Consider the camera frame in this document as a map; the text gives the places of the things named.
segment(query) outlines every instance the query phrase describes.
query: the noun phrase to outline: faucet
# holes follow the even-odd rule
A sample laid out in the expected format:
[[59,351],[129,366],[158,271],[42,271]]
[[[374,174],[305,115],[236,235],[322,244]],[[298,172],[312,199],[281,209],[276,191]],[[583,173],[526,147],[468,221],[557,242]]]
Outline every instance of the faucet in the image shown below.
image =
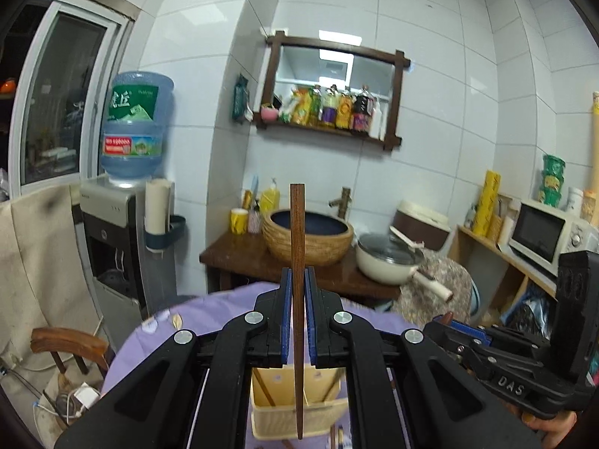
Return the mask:
[[345,219],[345,214],[347,214],[347,206],[351,202],[352,198],[349,196],[352,192],[349,187],[343,187],[341,190],[341,197],[335,199],[334,201],[329,201],[329,207],[334,208],[335,206],[339,206],[339,212],[337,216],[342,220]]

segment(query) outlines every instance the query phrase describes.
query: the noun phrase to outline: silver bolt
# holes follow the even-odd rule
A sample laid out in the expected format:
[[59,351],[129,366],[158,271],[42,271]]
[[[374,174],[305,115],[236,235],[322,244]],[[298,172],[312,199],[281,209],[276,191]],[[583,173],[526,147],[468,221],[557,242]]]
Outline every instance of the silver bolt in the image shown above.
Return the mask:
[[262,322],[264,316],[260,312],[252,311],[246,314],[245,319],[248,324],[257,324]]
[[418,329],[410,329],[404,333],[405,340],[412,344],[421,343],[424,339],[424,334],[418,331]]
[[177,331],[175,333],[175,342],[177,344],[187,344],[194,338],[194,335],[191,331],[183,329],[182,331]]
[[349,312],[339,311],[333,316],[333,319],[339,324],[347,324],[352,321],[353,317]]

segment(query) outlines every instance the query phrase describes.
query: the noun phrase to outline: yellow plastic basket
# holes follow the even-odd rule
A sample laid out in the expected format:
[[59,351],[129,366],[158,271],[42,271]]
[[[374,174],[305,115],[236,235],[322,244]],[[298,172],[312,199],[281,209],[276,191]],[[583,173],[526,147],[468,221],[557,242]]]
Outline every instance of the yellow plastic basket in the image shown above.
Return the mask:
[[[258,382],[256,372],[274,406]],[[339,369],[316,369],[309,364],[304,366],[305,437],[329,433],[331,426],[348,410],[347,398],[337,399],[341,391],[340,375]],[[293,365],[254,368],[251,400],[252,432],[256,439],[297,439]]]

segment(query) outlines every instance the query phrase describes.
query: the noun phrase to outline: blue water jug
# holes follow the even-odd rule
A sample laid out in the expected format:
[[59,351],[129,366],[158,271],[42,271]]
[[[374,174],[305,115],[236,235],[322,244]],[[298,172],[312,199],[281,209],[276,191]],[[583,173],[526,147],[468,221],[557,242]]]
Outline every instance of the blue water jug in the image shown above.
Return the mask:
[[164,131],[173,114],[172,80],[130,71],[113,79],[103,125],[101,165],[111,183],[131,187],[162,163]]

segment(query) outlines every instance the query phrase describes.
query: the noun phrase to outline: round table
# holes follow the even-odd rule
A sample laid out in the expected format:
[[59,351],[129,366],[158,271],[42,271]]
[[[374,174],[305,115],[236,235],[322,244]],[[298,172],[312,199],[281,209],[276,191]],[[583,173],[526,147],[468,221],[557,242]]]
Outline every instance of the round table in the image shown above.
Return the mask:
[[[171,307],[167,311],[159,312],[154,316],[155,323],[138,326],[123,344],[110,366],[103,386],[103,393],[110,391],[133,369],[146,359],[158,346],[171,337],[176,329],[173,325],[173,315],[179,314],[182,318],[182,329],[190,329],[196,335],[201,336],[210,332],[218,331],[229,322],[229,320],[244,314],[254,308],[256,297],[269,290],[278,288],[277,284],[269,282],[257,282],[246,287],[235,290],[218,292],[206,297],[198,297],[188,302]],[[368,320],[376,329],[389,333],[401,334],[406,329],[415,327],[406,322],[399,314],[393,312],[375,312],[366,307],[359,306],[353,302],[342,299],[343,308]],[[305,346],[304,359],[309,362],[308,347]],[[289,363],[293,362],[293,347],[289,349]],[[345,386],[340,396],[346,396]],[[249,420],[246,432],[247,449],[281,449],[280,441],[258,441],[252,433],[252,424]],[[349,435],[349,414],[346,413],[337,423],[343,426],[344,433]],[[302,441],[292,440],[295,449],[324,449],[329,446],[329,436],[304,438]]]

